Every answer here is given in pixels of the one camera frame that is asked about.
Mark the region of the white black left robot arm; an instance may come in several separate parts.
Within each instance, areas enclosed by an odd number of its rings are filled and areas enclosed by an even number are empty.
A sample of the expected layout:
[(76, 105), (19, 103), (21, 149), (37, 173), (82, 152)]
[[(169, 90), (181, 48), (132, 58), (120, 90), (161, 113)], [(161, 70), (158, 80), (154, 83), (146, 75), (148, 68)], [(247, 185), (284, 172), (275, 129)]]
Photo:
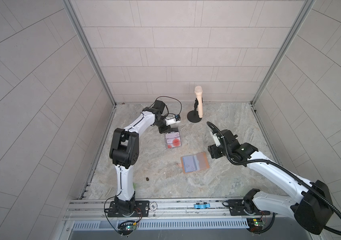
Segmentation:
[(170, 130), (170, 124), (162, 115), (166, 104), (156, 100), (151, 107), (144, 108), (139, 117), (125, 128), (117, 128), (112, 135), (109, 157), (117, 174), (117, 193), (114, 202), (117, 211), (123, 215), (134, 212), (135, 190), (133, 188), (133, 166), (139, 157), (139, 137), (154, 125), (163, 134)]

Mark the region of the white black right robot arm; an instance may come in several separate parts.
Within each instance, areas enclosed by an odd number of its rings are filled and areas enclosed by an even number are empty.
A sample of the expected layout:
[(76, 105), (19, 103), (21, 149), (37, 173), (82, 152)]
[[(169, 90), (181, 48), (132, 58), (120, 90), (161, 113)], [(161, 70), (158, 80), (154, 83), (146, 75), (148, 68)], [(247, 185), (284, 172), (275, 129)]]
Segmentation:
[(242, 201), (248, 215), (257, 215), (261, 211), (281, 214), (295, 219), (306, 231), (321, 234), (334, 212), (299, 181), (312, 187), (330, 202), (329, 188), (325, 183), (320, 180), (313, 182), (294, 174), (270, 160), (255, 146), (249, 143), (240, 144), (229, 130), (213, 130), (211, 136), (214, 144), (208, 147), (208, 151), (212, 158), (230, 157), (231, 163), (239, 163), (262, 174), (287, 194), (279, 196), (259, 189), (250, 190)]

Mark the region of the clear plastic package box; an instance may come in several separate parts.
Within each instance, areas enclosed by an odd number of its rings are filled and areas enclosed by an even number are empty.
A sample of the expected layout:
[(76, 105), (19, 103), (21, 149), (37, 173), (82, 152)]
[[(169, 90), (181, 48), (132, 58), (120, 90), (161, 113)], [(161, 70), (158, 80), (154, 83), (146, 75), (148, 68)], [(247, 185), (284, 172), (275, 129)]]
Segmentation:
[(181, 147), (181, 137), (178, 128), (171, 128), (168, 133), (165, 133), (164, 139), (167, 149)]

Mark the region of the black round microphone stand base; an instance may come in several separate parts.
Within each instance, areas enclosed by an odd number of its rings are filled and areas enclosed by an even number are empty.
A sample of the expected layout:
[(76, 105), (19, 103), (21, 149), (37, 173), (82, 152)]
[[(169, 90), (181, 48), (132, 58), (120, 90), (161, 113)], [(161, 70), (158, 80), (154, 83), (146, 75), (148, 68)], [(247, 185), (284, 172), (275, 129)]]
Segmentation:
[(187, 119), (191, 122), (191, 123), (198, 123), (202, 120), (202, 118), (199, 117), (198, 115), (198, 99), (195, 99), (195, 103), (194, 103), (194, 110), (190, 111), (187, 114)]

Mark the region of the beige microphone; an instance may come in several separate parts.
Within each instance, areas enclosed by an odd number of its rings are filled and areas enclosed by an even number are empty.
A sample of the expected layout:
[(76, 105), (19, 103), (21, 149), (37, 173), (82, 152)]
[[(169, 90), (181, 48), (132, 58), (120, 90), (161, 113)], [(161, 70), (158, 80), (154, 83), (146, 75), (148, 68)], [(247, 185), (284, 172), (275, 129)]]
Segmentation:
[(197, 112), (198, 112), (198, 116), (199, 118), (202, 119), (203, 117), (203, 106), (202, 106), (202, 87), (201, 86), (196, 86), (194, 89), (194, 92), (196, 94), (196, 99), (197, 99)]

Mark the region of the white ventilation grille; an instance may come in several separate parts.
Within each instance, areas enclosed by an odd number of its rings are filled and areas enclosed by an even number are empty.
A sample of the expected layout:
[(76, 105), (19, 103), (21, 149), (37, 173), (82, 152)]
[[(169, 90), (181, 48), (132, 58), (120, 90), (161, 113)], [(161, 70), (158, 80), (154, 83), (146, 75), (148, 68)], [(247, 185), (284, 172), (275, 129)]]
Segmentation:
[[(118, 229), (121, 221), (75, 221), (75, 231)], [(248, 229), (246, 219), (150, 219), (142, 220), (137, 230)]]

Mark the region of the blue clip on rail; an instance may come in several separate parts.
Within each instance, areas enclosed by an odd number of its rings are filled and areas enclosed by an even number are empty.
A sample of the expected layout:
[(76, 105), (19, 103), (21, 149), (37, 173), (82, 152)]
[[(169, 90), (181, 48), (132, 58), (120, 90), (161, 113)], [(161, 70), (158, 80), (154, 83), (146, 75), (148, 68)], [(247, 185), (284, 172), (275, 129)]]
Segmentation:
[(201, 210), (201, 209), (209, 209), (210, 208), (210, 204), (209, 203), (196, 203), (194, 204), (194, 208), (195, 209), (198, 209), (198, 210)]

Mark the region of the aluminium front rail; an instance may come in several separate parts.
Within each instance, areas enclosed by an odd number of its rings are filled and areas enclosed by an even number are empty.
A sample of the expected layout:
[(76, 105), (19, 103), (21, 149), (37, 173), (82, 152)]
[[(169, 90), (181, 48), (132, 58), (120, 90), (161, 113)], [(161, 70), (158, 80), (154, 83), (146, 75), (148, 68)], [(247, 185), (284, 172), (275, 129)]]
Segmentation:
[[(229, 198), (170, 198), (170, 199), (138, 199), (136, 201), (149, 201), (148, 217), (123, 217), (109, 218), (105, 211), (114, 199), (110, 200), (74, 200), (69, 203), (65, 220), (156, 220), (156, 219), (215, 219), (215, 218), (255, 218), (256, 216), (231, 216), (229, 208), (222, 202), (231, 199), (243, 199), (241, 197)], [(293, 218), (291, 206), (295, 205), (290, 197), (276, 196), (260, 193), (259, 197), (252, 199), (260, 211), (269, 211), (282, 217)], [(196, 203), (209, 203), (209, 209), (195, 209)]]

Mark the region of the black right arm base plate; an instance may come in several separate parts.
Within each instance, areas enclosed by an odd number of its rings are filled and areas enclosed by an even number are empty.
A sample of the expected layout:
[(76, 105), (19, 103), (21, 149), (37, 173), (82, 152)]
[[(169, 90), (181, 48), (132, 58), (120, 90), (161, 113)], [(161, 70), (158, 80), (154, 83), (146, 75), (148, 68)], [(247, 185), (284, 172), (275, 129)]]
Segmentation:
[(231, 199), (222, 202), (222, 205), (229, 208), (231, 216), (262, 216), (271, 215), (269, 211), (260, 211), (252, 200)]

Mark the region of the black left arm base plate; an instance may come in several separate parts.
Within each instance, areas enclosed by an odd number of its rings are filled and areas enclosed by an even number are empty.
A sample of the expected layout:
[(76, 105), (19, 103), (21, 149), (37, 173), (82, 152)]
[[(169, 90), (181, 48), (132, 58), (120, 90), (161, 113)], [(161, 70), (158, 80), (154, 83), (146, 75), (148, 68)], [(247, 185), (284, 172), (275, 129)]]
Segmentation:
[(114, 200), (105, 211), (109, 218), (148, 217), (149, 201)]

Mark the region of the aluminium corner frame post left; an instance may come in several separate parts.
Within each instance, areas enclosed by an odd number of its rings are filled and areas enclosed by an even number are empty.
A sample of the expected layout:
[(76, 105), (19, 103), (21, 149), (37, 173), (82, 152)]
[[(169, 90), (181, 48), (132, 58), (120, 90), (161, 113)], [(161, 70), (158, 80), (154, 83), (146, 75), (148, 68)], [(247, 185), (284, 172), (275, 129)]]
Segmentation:
[(77, 33), (77, 36), (80, 40), (81, 45), (83, 46), (86, 55), (88, 56), (89, 62), (92, 66), (92, 68), (94, 69), (97, 77), (99, 78), (99, 80), (101, 81), (101, 84), (103, 85), (103, 88), (106, 91), (107, 96), (109, 97), (110, 101), (112, 102), (112, 105), (114, 108), (116, 108), (116, 101), (109, 89), (109, 87), (107, 86), (107, 82), (105, 80), (105, 77), (101, 71), (101, 68), (97, 62), (97, 59), (95, 57), (95, 54), (88, 42), (88, 39), (86, 38), (85, 35), (85, 31), (80, 23), (80, 20), (75, 12), (75, 9), (73, 7), (73, 4), (71, 3), (71, 1), (69, 0), (63, 0), (63, 7), (70, 19), (70, 22), (72, 23), (74, 30)]

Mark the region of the aluminium corner frame post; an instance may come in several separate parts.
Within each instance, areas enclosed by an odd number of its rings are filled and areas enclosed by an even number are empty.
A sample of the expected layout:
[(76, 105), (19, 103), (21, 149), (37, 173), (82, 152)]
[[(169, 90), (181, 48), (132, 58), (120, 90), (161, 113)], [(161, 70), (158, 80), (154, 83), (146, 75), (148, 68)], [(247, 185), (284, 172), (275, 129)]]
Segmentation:
[(92, 68), (94, 69), (97, 77), (99, 78), (99, 80), (101, 81), (101, 84), (103, 85), (103, 88), (106, 91), (107, 96), (109, 97), (110, 101), (112, 102), (112, 105), (114, 108), (116, 108), (116, 101), (109, 89), (109, 87), (107, 86), (107, 82), (105, 80), (105, 77), (101, 71), (101, 68), (97, 62), (97, 59), (95, 57), (95, 54), (88, 42), (88, 39), (86, 38), (85, 35), (85, 31), (80, 23), (80, 20), (75, 12), (75, 9), (73, 7), (73, 4), (71, 3), (71, 1), (69, 0), (63, 0), (63, 7), (70, 19), (70, 22), (72, 23), (74, 30), (77, 33), (77, 36), (80, 40), (81, 45), (83, 46), (86, 55), (88, 56), (89, 62), (92, 66)]
[(294, 38), (298, 34), (301, 26), (303, 25), (305, 19), (307, 18), (309, 12), (311, 11), (313, 5), (315, 4), (315, 0), (306, 0), (299, 11), (297, 18), (293, 22), (292, 27), (290, 28), (281, 48), (279, 49), (275, 59), (272, 62), (268, 72), (266, 73), (263, 81), (260, 84), (258, 91), (256, 92), (253, 100), (250, 102), (252, 106), (255, 106), (257, 101), (259, 100), (261, 94), (267, 87), (267, 84), (271, 80), (273, 74), (275, 73), (276, 69), (278, 68), (280, 62), (282, 61), (283, 57), (285, 56), (287, 50), (289, 49), (290, 45), (292, 44)]

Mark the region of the aluminium corner frame post right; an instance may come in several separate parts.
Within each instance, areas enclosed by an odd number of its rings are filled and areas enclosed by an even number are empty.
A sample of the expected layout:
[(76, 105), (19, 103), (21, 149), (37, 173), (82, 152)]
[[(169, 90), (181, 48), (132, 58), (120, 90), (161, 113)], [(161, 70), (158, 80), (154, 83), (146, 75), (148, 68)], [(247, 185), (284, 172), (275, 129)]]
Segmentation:
[(315, 4), (315, 0), (306, 0), (299, 11), (297, 18), (293, 22), (292, 27), (290, 28), (281, 48), (279, 49), (275, 59), (272, 62), (268, 72), (266, 73), (263, 81), (260, 84), (258, 91), (256, 92), (253, 100), (250, 102), (252, 106), (255, 106), (257, 101), (259, 100), (261, 94), (267, 87), (267, 84), (271, 80), (273, 74), (275, 73), (276, 69), (278, 68), (280, 62), (282, 61), (283, 57), (285, 56), (287, 50), (289, 49), (290, 45), (292, 44), (294, 38), (298, 34), (301, 26), (303, 25), (305, 19), (307, 18), (309, 12), (311, 11), (313, 5)]

